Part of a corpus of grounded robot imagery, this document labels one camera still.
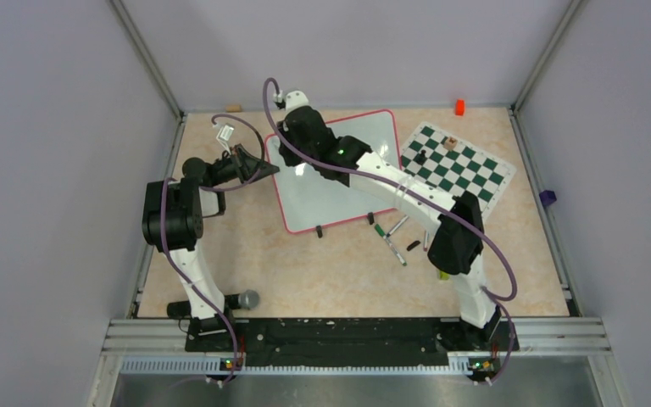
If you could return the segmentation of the pink framed whiteboard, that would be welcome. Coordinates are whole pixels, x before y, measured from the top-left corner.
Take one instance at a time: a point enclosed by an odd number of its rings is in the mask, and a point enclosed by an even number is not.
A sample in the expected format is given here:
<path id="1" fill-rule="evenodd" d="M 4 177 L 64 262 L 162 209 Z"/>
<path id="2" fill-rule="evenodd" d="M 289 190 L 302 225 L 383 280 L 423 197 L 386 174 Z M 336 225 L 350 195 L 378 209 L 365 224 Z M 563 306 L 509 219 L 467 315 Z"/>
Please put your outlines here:
<path id="1" fill-rule="evenodd" d="M 370 145 L 388 164 L 400 167 L 400 147 L 394 114 L 380 109 L 328 120 L 337 137 L 353 136 Z M 285 228 L 291 234 L 315 231 L 367 214 L 378 215 L 392 209 L 385 201 L 366 192 L 345 187 L 323 178 L 309 164 L 289 167 L 278 152 L 280 141 L 271 134 L 265 138 L 267 159 L 279 168 L 273 176 L 278 204 Z"/>

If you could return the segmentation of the black marker cap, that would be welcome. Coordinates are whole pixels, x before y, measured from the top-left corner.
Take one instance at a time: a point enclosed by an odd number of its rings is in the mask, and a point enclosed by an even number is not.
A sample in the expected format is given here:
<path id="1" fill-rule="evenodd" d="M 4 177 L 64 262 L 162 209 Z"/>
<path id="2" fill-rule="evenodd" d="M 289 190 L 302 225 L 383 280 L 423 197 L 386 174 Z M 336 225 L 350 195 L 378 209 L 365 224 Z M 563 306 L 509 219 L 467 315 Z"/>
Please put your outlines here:
<path id="1" fill-rule="evenodd" d="M 419 241 L 419 240 L 413 241 L 411 244 L 408 245 L 406 250 L 411 251 L 411 250 L 417 248 L 420 244 L 421 244 L 421 241 Z"/>

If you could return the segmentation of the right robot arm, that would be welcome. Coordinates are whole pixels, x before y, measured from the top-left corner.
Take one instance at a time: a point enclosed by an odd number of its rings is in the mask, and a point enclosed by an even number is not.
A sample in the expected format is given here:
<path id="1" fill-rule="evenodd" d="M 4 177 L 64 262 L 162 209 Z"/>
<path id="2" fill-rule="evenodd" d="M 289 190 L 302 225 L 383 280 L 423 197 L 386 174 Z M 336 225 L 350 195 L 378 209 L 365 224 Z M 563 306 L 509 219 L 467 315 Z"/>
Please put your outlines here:
<path id="1" fill-rule="evenodd" d="M 496 304 L 487 296 L 482 250 L 485 235 L 478 198 L 431 187 L 390 164 L 366 142 L 338 137 L 299 90 L 273 95 L 285 112 L 275 123 L 287 165 L 305 163 L 322 178 L 336 181 L 391 204 L 430 235 L 427 257 L 453 279 L 465 342 L 485 349 L 498 336 L 492 318 Z"/>

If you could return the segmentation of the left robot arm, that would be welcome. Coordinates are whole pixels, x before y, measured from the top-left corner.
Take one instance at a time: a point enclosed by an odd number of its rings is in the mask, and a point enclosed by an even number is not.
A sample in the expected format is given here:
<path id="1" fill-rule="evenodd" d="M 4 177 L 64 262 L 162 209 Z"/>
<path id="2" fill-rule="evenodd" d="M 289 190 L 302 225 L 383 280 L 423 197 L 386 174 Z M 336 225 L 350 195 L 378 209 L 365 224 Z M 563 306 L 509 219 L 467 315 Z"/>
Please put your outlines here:
<path id="1" fill-rule="evenodd" d="M 189 158 L 178 182 L 147 184 L 142 213 L 142 233 L 148 245 L 170 254 L 178 267 L 187 300 L 167 306 L 169 318 L 188 319 L 188 334 L 206 337 L 218 350 L 232 348 L 238 329 L 232 312 L 254 309 L 260 297 L 254 290 L 225 295 L 217 287 L 199 240 L 203 221 L 225 213 L 225 194 L 213 189 L 233 180 L 259 181 L 275 175 L 279 168 L 255 157 L 237 144 L 212 164 Z"/>

